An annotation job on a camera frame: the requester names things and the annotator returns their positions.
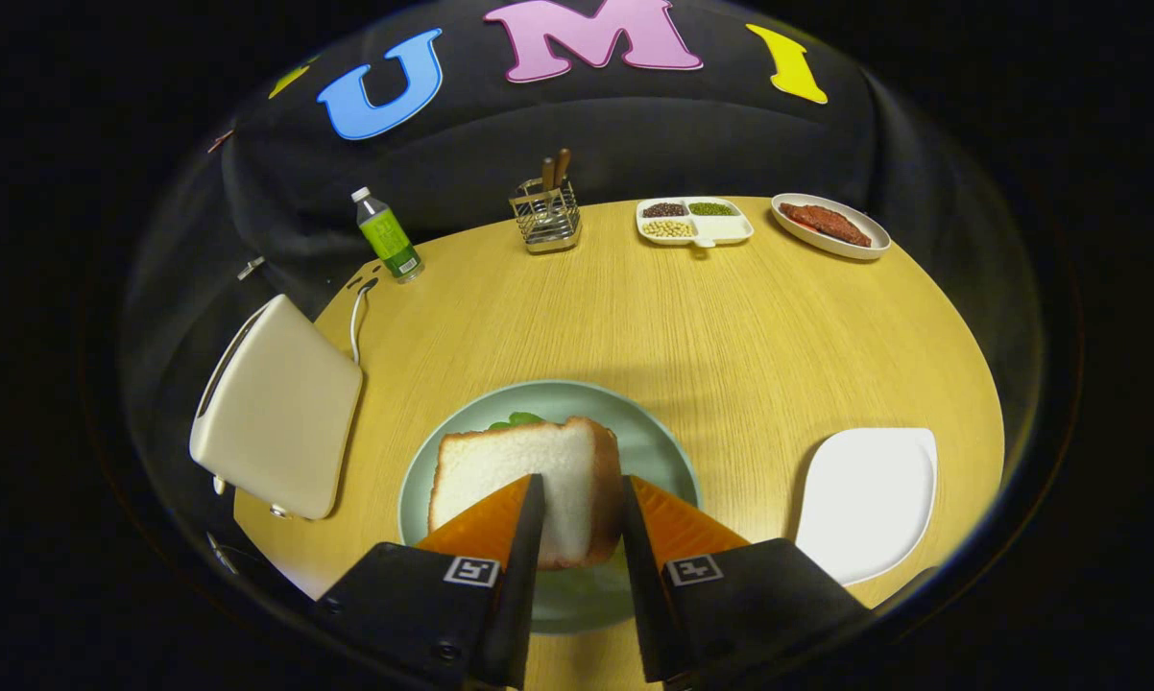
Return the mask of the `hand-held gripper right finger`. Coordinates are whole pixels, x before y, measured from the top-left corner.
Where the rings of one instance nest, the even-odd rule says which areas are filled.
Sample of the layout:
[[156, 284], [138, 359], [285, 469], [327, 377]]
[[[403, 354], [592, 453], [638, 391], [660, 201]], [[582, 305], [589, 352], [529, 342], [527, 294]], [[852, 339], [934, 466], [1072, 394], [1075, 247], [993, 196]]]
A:
[[872, 619], [789, 539], [752, 543], [639, 476], [622, 485], [622, 542], [647, 681], [775, 685]]

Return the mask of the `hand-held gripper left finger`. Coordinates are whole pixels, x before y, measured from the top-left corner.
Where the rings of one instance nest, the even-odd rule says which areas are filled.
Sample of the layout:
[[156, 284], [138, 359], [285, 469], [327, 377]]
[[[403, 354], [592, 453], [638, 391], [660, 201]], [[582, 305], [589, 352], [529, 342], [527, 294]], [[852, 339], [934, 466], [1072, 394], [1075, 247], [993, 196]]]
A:
[[544, 478], [520, 476], [419, 544], [372, 547], [313, 618], [388, 690], [520, 690], [544, 512]]

